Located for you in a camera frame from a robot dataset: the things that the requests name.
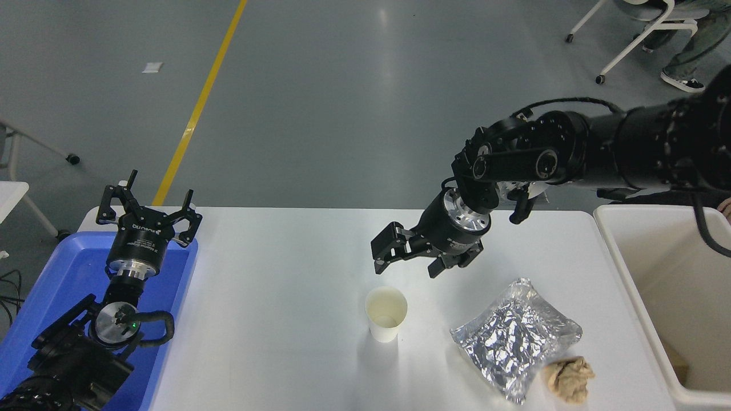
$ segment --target yellow floor line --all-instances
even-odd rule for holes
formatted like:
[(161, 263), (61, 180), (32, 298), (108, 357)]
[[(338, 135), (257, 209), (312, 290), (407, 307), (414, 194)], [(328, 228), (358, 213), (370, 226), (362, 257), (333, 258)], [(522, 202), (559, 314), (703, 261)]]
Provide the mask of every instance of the yellow floor line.
[(190, 143), (190, 140), (193, 138), (193, 132), (195, 131), (195, 127), (198, 125), (198, 119), (200, 118), (200, 114), (203, 112), (205, 102), (208, 101), (208, 95), (211, 93), (213, 83), (216, 81), (216, 76), (219, 74), (221, 63), (223, 63), (224, 57), (226, 56), (226, 51), (231, 43), (231, 37), (233, 37), (234, 31), (236, 31), (236, 26), (238, 26), (238, 21), (241, 19), (241, 13), (245, 6), (246, 0), (240, 0), (228, 31), (226, 31), (224, 41), (221, 42), (219, 52), (216, 54), (216, 60), (213, 61), (213, 66), (208, 73), (208, 78), (205, 79), (203, 90), (200, 91), (198, 101), (195, 103), (193, 114), (190, 115), (183, 137), (181, 137), (181, 141), (173, 154), (173, 159), (170, 160), (170, 165), (167, 166), (167, 171), (165, 172), (165, 176), (162, 178), (160, 187), (157, 189), (157, 194), (155, 194), (155, 198), (152, 200), (153, 206), (162, 206), (162, 203), (165, 201), (167, 196), (167, 192), (170, 190), (170, 186), (173, 185), (175, 174), (178, 172), (178, 167), (180, 167), (181, 161), (183, 161), (183, 156), (188, 149), (188, 143)]

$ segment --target white plastic container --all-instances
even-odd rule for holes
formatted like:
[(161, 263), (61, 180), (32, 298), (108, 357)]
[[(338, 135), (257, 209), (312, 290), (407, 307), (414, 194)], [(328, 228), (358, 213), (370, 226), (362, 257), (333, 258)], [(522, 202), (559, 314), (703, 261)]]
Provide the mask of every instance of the white plastic container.
[(365, 297), (365, 313), (373, 338), (378, 342), (389, 342), (396, 338), (406, 318), (407, 308), (404, 294), (394, 287), (372, 289)]
[[(731, 226), (705, 208), (713, 238)], [(701, 239), (693, 208), (602, 205), (594, 212), (679, 410), (731, 410), (731, 258)], [(660, 342), (689, 364), (683, 387)]]

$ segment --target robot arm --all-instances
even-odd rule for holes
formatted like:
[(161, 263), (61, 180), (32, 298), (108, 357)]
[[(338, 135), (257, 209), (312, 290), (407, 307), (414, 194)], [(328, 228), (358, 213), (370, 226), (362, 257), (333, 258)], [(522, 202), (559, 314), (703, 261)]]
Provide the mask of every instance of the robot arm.
[(731, 188), (731, 66), (702, 95), (588, 118), (525, 111), (480, 127), (452, 162), (457, 187), (442, 187), (410, 230), (392, 222), (373, 239), (376, 273), (413, 257), (435, 257), (429, 276), (467, 266), (481, 251), (499, 184), (516, 200), (510, 221), (528, 217), (541, 187)]
[[(115, 395), (134, 367), (127, 358), (138, 347), (155, 347), (175, 332), (169, 312), (138, 312), (137, 304), (148, 277), (160, 272), (168, 243), (192, 241), (202, 216), (188, 191), (180, 211), (167, 215), (140, 206), (130, 191), (137, 171), (123, 185), (106, 186), (96, 215), (97, 224), (117, 224), (107, 257), (109, 286), (101, 303), (87, 295), (48, 326), (31, 346), (28, 363), (33, 375), (0, 399), (0, 411), (99, 411)], [(118, 198), (124, 215), (111, 207)], [(187, 230), (176, 234), (173, 225), (187, 220)], [(163, 321), (165, 335), (143, 339), (141, 323)]]

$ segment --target black and white shoe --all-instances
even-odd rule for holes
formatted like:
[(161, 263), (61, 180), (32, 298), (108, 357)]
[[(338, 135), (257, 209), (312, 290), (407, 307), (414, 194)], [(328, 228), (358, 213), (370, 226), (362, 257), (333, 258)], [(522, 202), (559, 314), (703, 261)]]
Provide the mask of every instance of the black and white shoe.
[(694, 78), (690, 80), (672, 78), (669, 75), (665, 74), (665, 70), (662, 70), (660, 72), (660, 78), (664, 80), (665, 83), (668, 83), (671, 86), (675, 86), (680, 90), (687, 91), (689, 93), (700, 93), (701, 91), (705, 90), (705, 86), (702, 83), (699, 83), (698, 80)]

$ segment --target aluminum foil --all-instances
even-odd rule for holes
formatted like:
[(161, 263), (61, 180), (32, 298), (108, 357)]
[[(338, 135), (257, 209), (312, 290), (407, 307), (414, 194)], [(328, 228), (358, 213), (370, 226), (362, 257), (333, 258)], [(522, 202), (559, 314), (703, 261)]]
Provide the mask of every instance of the aluminum foil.
[(582, 331), (521, 278), (451, 333), (483, 377), (506, 399), (522, 404), (543, 365), (579, 341)]

